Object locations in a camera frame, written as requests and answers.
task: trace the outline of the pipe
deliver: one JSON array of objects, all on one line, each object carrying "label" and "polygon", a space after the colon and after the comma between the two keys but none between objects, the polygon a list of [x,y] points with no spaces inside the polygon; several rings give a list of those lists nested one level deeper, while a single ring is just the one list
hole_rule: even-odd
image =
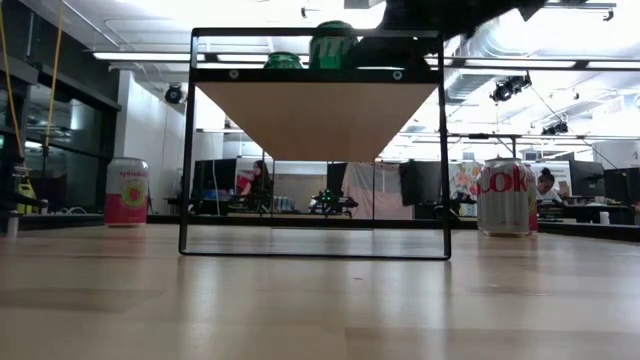
[{"label": "pipe", "polygon": [[112,38],[109,37],[109,35],[105,34],[102,30],[100,30],[99,27],[95,26],[89,19],[87,19],[84,15],[82,15],[78,10],[76,10],[73,6],[69,5],[68,2],[63,1],[62,2],[67,8],[69,8],[69,10],[71,10],[74,14],[76,14],[80,19],[82,19],[87,25],[89,25],[94,31],[96,31],[98,34],[102,35],[102,37],[104,37],[105,39],[107,39],[107,41],[109,41],[111,44],[113,44],[113,46],[117,47],[118,49],[120,49],[120,45],[115,42]]}]

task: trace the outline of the person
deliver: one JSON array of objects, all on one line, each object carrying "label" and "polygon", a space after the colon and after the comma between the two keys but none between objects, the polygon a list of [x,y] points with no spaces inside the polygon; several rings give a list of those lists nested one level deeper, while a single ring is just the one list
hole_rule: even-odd
[{"label": "person", "polygon": [[262,160],[258,160],[253,163],[253,180],[242,190],[241,195],[269,195],[272,188],[273,183],[269,176],[267,164]]},{"label": "person", "polygon": [[553,189],[553,185],[555,185],[555,183],[556,178],[551,174],[551,170],[548,168],[542,169],[542,175],[538,177],[538,186],[536,187],[536,197],[538,201],[562,203],[562,199]]}]

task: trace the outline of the wooden table surface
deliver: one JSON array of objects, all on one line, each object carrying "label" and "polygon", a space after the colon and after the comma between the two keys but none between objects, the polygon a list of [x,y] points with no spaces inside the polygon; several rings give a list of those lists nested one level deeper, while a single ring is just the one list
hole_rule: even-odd
[{"label": "wooden table surface", "polygon": [[[177,233],[154,225],[0,239],[0,359],[640,354],[640,248],[631,243],[460,231],[451,262],[197,258],[177,254]],[[440,240],[399,230],[193,226],[190,235],[198,246],[240,249],[351,239],[362,250],[367,236],[397,241],[396,249]]]}]

